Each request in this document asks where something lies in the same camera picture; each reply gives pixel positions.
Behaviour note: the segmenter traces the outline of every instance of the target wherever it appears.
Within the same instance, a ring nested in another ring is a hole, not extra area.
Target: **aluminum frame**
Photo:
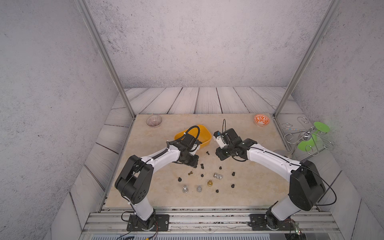
[[[119,79],[119,76],[112,64],[112,61],[108,55],[108,52],[101,40],[100,34],[97,31],[96,25],[92,19],[92,16],[89,12],[89,9],[87,7],[87,4],[84,0],[75,0],[76,5],[83,16],[84,22],[88,27],[88,30],[93,38],[93,41],[95,42],[97,48],[99,49],[99,53],[104,61],[105,66],[107,67],[109,74],[111,75],[112,81],[115,84],[122,101],[124,102],[124,105],[127,107],[129,114],[131,115],[132,119],[135,119],[135,113],[132,109],[131,104],[129,103],[127,94],[124,91],[124,88],[121,86],[121,82]]]
[[[331,23],[333,17],[335,16],[336,12],[338,11],[341,4],[341,0],[332,0],[331,4],[328,7],[327,12],[325,13],[323,20],[321,21],[319,27],[317,28],[315,34],[313,35],[313,38],[311,40],[311,43],[309,44],[307,51],[305,52],[303,58],[301,59],[301,62],[299,66],[296,69],[296,72],[294,73],[293,77],[291,78],[291,81],[289,82],[283,97],[277,106],[275,112],[273,113],[273,116],[276,118],[282,111],[285,103],[287,102],[289,96],[295,89],[297,83],[300,80],[300,77],[302,76],[305,68],[307,67],[309,61],[311,60],[316,47],[319,45],[321,39],[323,38],[325,32],[328,29],[329,24]]]

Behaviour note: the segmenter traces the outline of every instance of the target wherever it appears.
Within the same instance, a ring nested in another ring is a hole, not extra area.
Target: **concrete wall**
[[[0,1],[0,238],[42,239],[117,90],[75,2]]]
[[[384,226],[384,2],[345,0],[294,97],[331,127],[332,152]]]
[[[86,0],[123,87],[286,86],[330,0]]]

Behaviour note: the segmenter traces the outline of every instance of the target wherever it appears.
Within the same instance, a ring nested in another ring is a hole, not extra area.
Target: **silver screw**
[[[187,193],[187,192],[188,192],[187,185],[184,185],[184,186],[183,186],[183,193]]]

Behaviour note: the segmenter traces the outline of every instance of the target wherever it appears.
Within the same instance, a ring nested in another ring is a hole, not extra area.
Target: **white wooden plank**
[[[87,160],[85,160],[84,165],[87,166],[104,189],[107,188],[111,179],[118,156],[111,150],[95,144]]]
[[[132,117],[130,116],[127,108],[111,109],[107,119],[106,125],[114,125],[121,127],[129,127],[132,123]]]
[[[251,113],[273,113],[275,110],[250,87],[235,87],[237,94],[243,100]]]
[[[128,129],[127,127],[103,125],[96,142],[120,153]]]
[[[135,114],[140,114],[165,88],[148,88],[130,101]]]
[[[335,222],[339,226],[345,239],[351,239],[353,228],[358,215],[361,197],[353,187],[344,172],[336,178],[332,185],[336,192],[337,201],[331,206],[319,206],[323,211],[332,213]],[[329,204],[334,201],[334,194],[331,190],[325,194],[320,204]]]
[[[124,88],[125,94],[127,95],[127,98],[129,101],[137,97],[140,93],[144,92],[147,88]],[[124,102],[121,99],[120,94],[116,97],[115,103],[112,106],[112,109],[114,108],[124,108]]]
[[[358,219],[356,221],[355,230],[353,231],[352,240],[384,239],[384,230],[369,210],[364,201],[361,202]]]
[[[195,113],[222,113],[216,88],[199,88]]]
[[[339,164],[328,150],[323,150],[317,156],[313,156],[308,160],[315,164],[320,176],[328,184],[331,184],[341,171]]]
[[[96,212],[104,190],[84,166],[71,189],[73,203],[83,228],[90,212]]]
[[[303,111],[295,101],[286,101],[283,109],[281,110],[281,113],[302,114]]]
[[[67,193],[59,212],[51,225],[52,240],[77,240],[81,234],[79,219],[72,203],[71,196]]]
[[[279,105],[285,91],[282,87],[252,87],[252,89],[255,90],[257,94],[267,101],[274,109],[276,109]],[[287,101],[281,113],[295,114],[303,113],[303,111],[295,101]]]
[[[164,89],[140,114],[167,114],[181,89],[181,87]]]
[[[223,113],[249,113],[233,87],[219,87],[217,94]]]
[[[183,88],[168,114],[193,114],[199,88]]]

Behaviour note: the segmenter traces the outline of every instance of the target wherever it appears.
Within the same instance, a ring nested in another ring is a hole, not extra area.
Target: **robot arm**
[[[198,129],[196,137],[188,134],[192,128]],[[143,230],[151,229],[155,222],[156,213],[146,197],[153,173],[171,162],[196,168],[199,156],[195,153],[201,144],[197,140],[199,133],[199,127],[193,126],[181,138],[167,142],[167,147],[160,151],[144,157],[133,155],[128,158],[115,188],[128,200],[135,211],[135,216],[130,218],[134,217]]]
[[[272,152],[256,141],[242,139],[232,128],[220,133],[215,132],[214,138],[219,147],[216,155],[220,160],[228,157],[257,162],[282,176],[290,183],[288,196],[276,202],[266,212],[267,226],[278,229],[285,219],[292,214],[305,210],[309,211],[324,194],[325,188],[316,166],[310,162],[299,162]]]

